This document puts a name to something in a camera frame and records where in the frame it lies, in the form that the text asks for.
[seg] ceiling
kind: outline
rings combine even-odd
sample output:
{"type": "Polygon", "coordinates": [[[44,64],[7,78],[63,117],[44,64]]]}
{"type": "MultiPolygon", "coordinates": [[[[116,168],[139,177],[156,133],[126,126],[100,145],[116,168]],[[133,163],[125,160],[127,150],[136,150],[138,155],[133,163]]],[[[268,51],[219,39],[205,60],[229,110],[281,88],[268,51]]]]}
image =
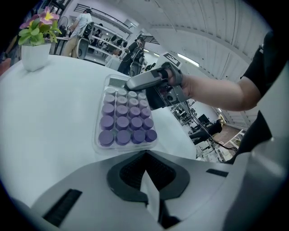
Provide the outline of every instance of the ceiling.
{"type": "MultiPolygon", "coordinates": [[[[167,51],[194,60],[201,72],[215,79],[237,82],[270,30],[242,0],[109,1],[142,24],[167,51]]],[[[256,115],[250,116],[254,121],[256,115]]],[[[236,123],[249,126],[245,117],[235,118],[236,123]]]]}

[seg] person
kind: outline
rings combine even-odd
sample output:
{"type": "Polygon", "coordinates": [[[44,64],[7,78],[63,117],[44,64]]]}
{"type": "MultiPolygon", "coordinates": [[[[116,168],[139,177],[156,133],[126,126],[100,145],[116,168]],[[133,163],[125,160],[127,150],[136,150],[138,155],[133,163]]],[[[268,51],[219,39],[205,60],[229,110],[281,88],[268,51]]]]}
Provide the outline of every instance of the person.
{"type": "Polygon", "coordinates": [[[76,46],[77,42],[79,40],[79,34],[82,32],[83,28],[87,26],[88,23],[92,22],[91,18],[91,9],[86,9],[83,14],[80,14],[73,25],[70,27],[70,30],[73,31],[70,39],[67,41],[63,56],[70,57],[70,53],[72,53],[72,57],[76,58],[77,52],[76,52],[76,46]]]}
{"type": "MultiPolygon", "coordinates": [[[[254,108],[269,90],[283,69],[287,54],[282,43],[273,32],[268,32],[264,43],[260,46],[238,83],[228,80],[201,78],[183,74],[181,87],[187,97],[207,105],[229,111],[246,111],[254,108]]],[[[168,78],[174,84],[174,76],[170,69],[160,72],[162,78],[168,78]]],[[[237,155],[250,152],[257,144],[272,137],[269,127],[261,114],[249,127],[234,157],[227,161],[233,164],[237,155]]]]}
{"type": "Polygon", "coordinates": [[[151,70],[152,68],[154,68],[156,63],[153,63],[152,65],[148,65],[146,68],[145,68],[145,71],[148,71],[148,70],[151,70]]]}
{"type": "Polygon", "coordinates": [[[127,74],[128,69],[132,63],[131,55],[133,51],[142,46],[142,43],[144,42],[143,38],[139,38],[136,42],[133,42],[128,48],[125,49],[125,52],[127,53],[126,56],[122,59],[121,64],[119,65],[118,72],[121,72],[123,74],[127,74]]]}
{"type": "MultiPolygon", "coordinates": [[[[215,134],[220,133],[223,130],[223,125],[225,125],[225,124],[226,124],[226,121],[225,121],[224,117],[220,114],[215,123],[209,122],[209,123],[205,124],[205,127],[209,131],[209,134],[211,136],[214,136],[215,134]]],[[[198,138],[197,140],[193,141],[194,144],[198,144],[198,143],[201,143],[201,142],[207,140],[209,138],[209,135],[203,129],[201,129],[200,131],[195,132],[192,135],[190,135],[190,138],[191,139],[198,138]]]]}

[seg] black cable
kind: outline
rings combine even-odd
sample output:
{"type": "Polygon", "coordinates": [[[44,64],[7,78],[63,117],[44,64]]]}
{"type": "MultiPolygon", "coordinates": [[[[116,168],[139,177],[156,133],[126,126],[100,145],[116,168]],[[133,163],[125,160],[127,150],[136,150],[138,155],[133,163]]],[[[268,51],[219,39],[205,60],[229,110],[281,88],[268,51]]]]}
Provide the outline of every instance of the black cable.
{"type": "Polygon", "coordinates": [[[199,124],[200,127],[209,135],[209,140],[210,140],[211,142],[216,143],[216,144],[220,145],[221,147],[223,147],[223,148],[225,148],[225,149],[227,149],[227,150],[233,150],[233,151],[237,152],[238,149],[237,149],[236,147],[228,148],[228,147],[220,144],[218,141],[216,141],[216,140],[211,136],[211,134],[209,133],[209,131],[207,130],[207,128],[206,128],[204,125],[202,125],[202,123],[198,120],[198,118],[197,118],[194,114],[191,113],[191,110],[190,110],[190,107],[189,107],[187,101],[185,101],[185,105],[188,107],[188,110],[189,110],[188,113],[189,113],[189,115],[191,116],[191,118],[193,119],[193,121],[194,121],[196,124],[199,124]]]}

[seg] white paper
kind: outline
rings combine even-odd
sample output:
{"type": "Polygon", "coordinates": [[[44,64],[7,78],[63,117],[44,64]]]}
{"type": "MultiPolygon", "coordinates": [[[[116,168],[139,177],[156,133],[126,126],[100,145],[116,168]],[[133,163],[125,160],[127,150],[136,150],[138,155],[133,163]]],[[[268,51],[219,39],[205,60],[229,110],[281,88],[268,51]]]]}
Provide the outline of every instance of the white paper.
{"type": "Polygon", "coordinates": [[[154,217],[154,219],[158,221],[159,191],[157,190],[147,171],[144,171],[144,175],[141,180],[140,191],[147,194],[149,203],[146,208],[154,217]]]}

